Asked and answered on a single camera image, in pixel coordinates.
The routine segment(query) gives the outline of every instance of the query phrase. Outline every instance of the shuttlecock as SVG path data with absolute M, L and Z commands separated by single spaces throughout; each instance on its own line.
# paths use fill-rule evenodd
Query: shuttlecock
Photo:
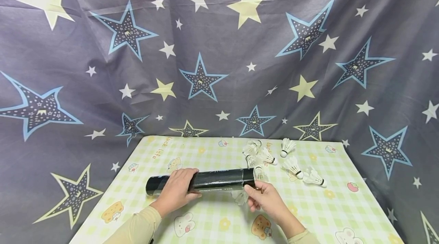
M 245 190 L 232 190 L 231 193 L 238 206 L 243 206 L 248 201 L 248 194 Z
M 262 148 L 262 151 L 256 156 L 268 164 L 277 165 L 277 159 L 270 154 L 266 147 Z
M 327 186 L 326 181 L 321 178 L 317 171 L 312 167 L 308 167 L 303 173 L 303 181 L 308 184 L 322 186 L 323 188 Z
M 251 155 L 256 155 L 259 152 L 262 142 L 260 140 L 249 140 L 244 146 L 243 152 L 248 152 Z
M 282 168 L 292 172 L 299 179 L 303 178 L 303 172 L 301 171 L 301 169 L 299 167 L 299 164 L 297 162 L 297 158 L 295 158 L 294 156 L 291 156 L 291 157 L 287 158 L 283 162 Z
M 282 151 L 280 152 L 280 156 L 286 158 L 289 152 L 294 148 L 296 148 L 296 143 L 293 140 L 289 140 L 289 138 L 284 138 L 282 140 Z
M 256 166 L 253 170 L 253 176 L 255 180 L 268 182 L 268 176 L 262 169 L 262 166 Z
M 262 164 L 257 157 L 248 153 L 245 153 L 244 155 L 245 155 L 245 160 L 247 161 L 247 168 L 253 168 L 255 166 L 260 166 Z

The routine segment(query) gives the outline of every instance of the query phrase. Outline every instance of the fabric backdrop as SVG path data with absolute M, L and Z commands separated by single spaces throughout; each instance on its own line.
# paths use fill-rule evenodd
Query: fabric backdrop
M 153 134 L 343 141 L 438 243 L 438 4 L 0 0 L 0 243 L 67 243 Z

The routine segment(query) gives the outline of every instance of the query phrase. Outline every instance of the cartoon bear print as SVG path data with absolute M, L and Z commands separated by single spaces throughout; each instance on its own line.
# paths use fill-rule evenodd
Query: cartoon bear print
M 188 212 L 185 215 L 177 216 L 174 219 L 174 230 L 175 234 L 181 238 L 185 233 L 190 232 L 195 227 L 195 222 L 192 220 L 194 215 Z
M 340 244 L 364 244 L 363 241 L 355 237 L 355 233 L 350 228 L 345 228 L 343 232 L 336 232 L 335 237 Z
M 171 160 L 171 162 L 168 164 L 167 172 L 173 172 L 175 170 L 179 170 L 181 169 L 181 167 L 183 167 L 183 164 L 181 163 L 180 157 L 173 158 L 173 160 Z
M 105 221 L 105 223 L 110 223 L 111 221 L 117 221 L 120 217 L 124 206 L 121 201 L 118 201 L 112 204 L 105 212 L 101 215 L 101 218 Z
M 260 240 L 265 240 L 267 236 L 271 237 L 271 222 L 263 215 L 258 215 L 253 221 L 252 233 Z

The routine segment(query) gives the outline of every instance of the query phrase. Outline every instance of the dark navy star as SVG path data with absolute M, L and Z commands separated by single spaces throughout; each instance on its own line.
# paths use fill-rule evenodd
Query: dark navy star
M 393 164 L 395 162 L 412 166 L 410 160 L 401 149 L 401 144 L 404 141 L 405 131 L 407 131 L 407 126 L 388 138 L 380 135 L 372 127 L 369 127 L 369 129 L 375 145 L 363 152 L 362 155 L 380 158 L 384 165 L 387 180 L 389 180 L 390 175 L 392 175 Z
M 208 95 L 208 97 L 218 102 L 212 86 L 222 80 L 224 77 L 227 77 L 228 75 L 208 74 L 206 72 L 206 68 L 204 67 L 201 53 L 198 54 L 197 67 L 194 73 L 183 71 L 182 69 L 179 70 L 183 74 L 185 79 L 187 79 L 188 82 L 191 83 L 191 91 L 189 92 L 188 99 L 193 98 L 199 93 L 205 93 Z
M 422 223 L 424 223 L 425 233 L 427 234 L 427 244 L 439 244 L 439 236 L 436 234 L 423 212 L 421 212 L 421 217 Z
M 351 78 L 360 83 L 361 86 L 366 89 L 367 70 L 394 60 L 390 57 L 369 57 L 370 39 L 372 39 L 372 37 L 369 37 L 361 51 L 356 55 L 355 59 L 346 63 L 335 63 L 343 69 L 344 73 L 334 88 Z
M 243 116 L 236 119 L 244 123 L 245 125 L 239 136 L 242 136 L 250 131 L 257 132 L 258 134 L 264 136 L 264 130 L 262 129 L 262 125 L 275 117 L 275 115 L 260 116 L 258 106 L 256 105 L 249 116 Z
M 299 140 L 305 140 L 311 137 L 314 140 L 322 141 L 322 132 L 335 125 L 337 124 L 320 124 L 320 112 L 318 112 L 309 125 L 294 126 L 294 128 L 303 132 Z
M 82 124 L 80 120 L 61 108 L 58 92 L 62 87 L 51 89 L 40 95 L 1 72 L 17 89 L 22 104 L 0 108 L 0 116 L 23 120 L 23 137 L 25 141 L 38 128 L 49 123 Z
M 287 13 L 288 22 L 294 33 L 294 39 L 276 56 L 285 56 L 286 54 L 298 51 L 300 52 L 300 59 L 302 59 L 314 42 L 326 31 L 326 29 L 323 29 L 323 25 L 333 3 L 334 0 L 331 0 L 310 22 L 303 21 Z
M 203 134 L 204 132 L 209 131 L 209 130 L 206 130 L 206 129 L 195 129 L 195 128 L 193 128 L 188 120 L 186 120 L 186 123 L 185 123 L 183 129 L 173 129 L 173 128 L 169 128 L 169 129 L 171 131 L 174 131 L 174 132 L 181 132 L 181 136 L 182 137 L 198 137 L 199 134 Z
M 158 36 L 158 34 L 145 30 L 144 28 L 136 25 L 133 8 L 131 7 L 131 1 L 128 1 L 125 12 L 119 21 L 95 13 L 92 13 L 92 15 L 111 31 L 113 31 L 113 38 L 111 40 L 109 54 L 113 53 L 124 45 L 128 45 L 135 55 L 142 61 L 139 41 Z
M 97 196 L 103 194 L 100 190 L 96 190 L 89 187 L 90 182 L 90 164 L 83 171 L 77 181 L 70 180 L 69 178 L 62 177 L 61 175 L 52 174 L 55 180 L 60 185 L 64 192 L 65 197 L 58 203 L 53 209 L 43 215 L 34 223 L 46 220 L 48 218 L 59 215 L 63 212 L 69 212 L 70 229 L 73 228 L 78 217 L 81 214 L 81 210 L 84 202 L 89 201 Z
M 122 114 L 122 128 L 123 128 L 123 130 L 120 134 L 116 135 L 116 137 L 129 136 L 127 138 L 127 147 L 128 147 L 128 145 L 130 144 L 130 141 L 133 138 L 135 138 L 137 134 L 144 132 L 144 131 L 142 131 L 141 128 L 139 128 L 138 124 L 147 117 L 149 117 L 149 115 L 132 120 L 132 119 L 130 119 L 129 116 L 127 116 L 125 113 L 123 113 Z

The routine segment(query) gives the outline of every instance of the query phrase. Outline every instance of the forearm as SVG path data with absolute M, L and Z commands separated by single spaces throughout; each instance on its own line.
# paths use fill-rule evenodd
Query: forearm
M 104 244 L 149 243 L 162 218 L 153 207 L 146 207 L 134 214 Z

